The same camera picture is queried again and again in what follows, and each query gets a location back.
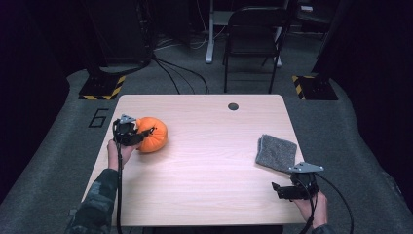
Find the black wall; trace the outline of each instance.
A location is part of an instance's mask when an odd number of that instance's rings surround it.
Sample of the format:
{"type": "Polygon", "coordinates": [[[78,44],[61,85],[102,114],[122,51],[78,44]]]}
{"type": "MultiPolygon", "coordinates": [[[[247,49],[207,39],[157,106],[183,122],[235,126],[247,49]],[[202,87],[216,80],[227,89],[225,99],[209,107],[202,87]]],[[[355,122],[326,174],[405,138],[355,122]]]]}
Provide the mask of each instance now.
{"type": "Polygon", "coordinates": [[[351,4],[315,70],[346,91],[361,136],[413,211],[413,4],[343,1],[351,4]]]}
{"type": "Polygon", "coordinates": [[[24,170],[67,97],[66,74],[21,0],[0,5],[0,201],[24,170]]]}

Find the table leg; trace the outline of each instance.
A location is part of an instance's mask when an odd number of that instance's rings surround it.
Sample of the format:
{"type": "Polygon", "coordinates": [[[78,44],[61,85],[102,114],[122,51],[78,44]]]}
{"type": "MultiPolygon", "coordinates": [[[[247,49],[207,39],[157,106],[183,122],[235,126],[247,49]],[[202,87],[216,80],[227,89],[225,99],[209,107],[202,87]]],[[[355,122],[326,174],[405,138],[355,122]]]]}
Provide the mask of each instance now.
{"type": "Polygon", "coordinates": [[[210,0],[209,6],[209,40],[207,43],[207,50],[206,50],[206,63],[212,63],[213,57],[213,0],[210,0]]]}

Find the camouflage sleeve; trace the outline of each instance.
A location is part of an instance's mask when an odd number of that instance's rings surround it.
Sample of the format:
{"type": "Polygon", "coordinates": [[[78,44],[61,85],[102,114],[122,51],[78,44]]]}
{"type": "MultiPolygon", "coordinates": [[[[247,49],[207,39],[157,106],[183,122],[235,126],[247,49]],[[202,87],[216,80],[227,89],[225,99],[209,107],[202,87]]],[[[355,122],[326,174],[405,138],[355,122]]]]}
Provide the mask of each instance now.
{"type": "Polygon", "coordinates": [[[117,188],[118,172],[103,170],[64,233],[109,233],[117,188]]]}

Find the desk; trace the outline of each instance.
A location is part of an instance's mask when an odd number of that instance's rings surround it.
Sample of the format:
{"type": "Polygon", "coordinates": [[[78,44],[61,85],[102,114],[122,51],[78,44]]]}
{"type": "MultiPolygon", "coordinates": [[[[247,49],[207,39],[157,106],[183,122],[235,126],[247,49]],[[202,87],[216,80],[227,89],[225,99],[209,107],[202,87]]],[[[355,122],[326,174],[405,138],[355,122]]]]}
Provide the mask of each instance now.
{"type": "MultiPolygon", "coordinates": [[[[284,0],[283,7],[287,8],[289,0],[284,0]]],[[[214,45],[214,39],[213,39],[213,27],[215,25],[227,25],[228,20],[230,19],[230,16],[232,15],[232,12],[227,12],[227,11],[214,11],[213,9],[213,0],[209,0],[209,38],[207,42],[207,49],[206,49],[206,63],[210,64],[212,63],[212,58],[213,58],[213,45],[214,45]]],[[[275,38],[277,39],[280,36],[280,33],[282,30],[280,28],[277,28],[277,33],[275,38]]],[[[277,67],[282,66],[282,60],[279,58],[279,61],[277,63],[277,67]]]]}
{"type": "MultiPolygon", "coordinates": [[[[112,122],[123,113],[161,119],[169,142],[154,153],[134,151],[125,165],[122,225],[304,222],[294,203],[279,199],[271,186],[291,185],[288,175],[255,164],[263,134],[298,145],[281,96],[129,95],[120,97],[112,122]],[[238,110],[228,108],[232,102],[238,110]]],[[[112,137],[110,126],[86,191],[107,167],[112,137]]],[[[116,206],[113,214],[115,225],[116,206]]]]}

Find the gray cloth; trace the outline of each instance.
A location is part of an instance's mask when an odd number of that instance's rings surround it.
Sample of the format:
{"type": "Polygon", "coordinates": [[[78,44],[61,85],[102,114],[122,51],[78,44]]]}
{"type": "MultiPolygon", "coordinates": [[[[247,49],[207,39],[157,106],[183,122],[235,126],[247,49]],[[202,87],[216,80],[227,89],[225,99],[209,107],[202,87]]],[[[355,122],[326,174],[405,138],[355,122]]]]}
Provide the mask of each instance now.
{"type": "Polygon", "coordinates": [[[258,154],[255,162],[279,172],[288,173],[295,163],[297,145],[285,139],[263,135],[258,139],[258,154]]]}

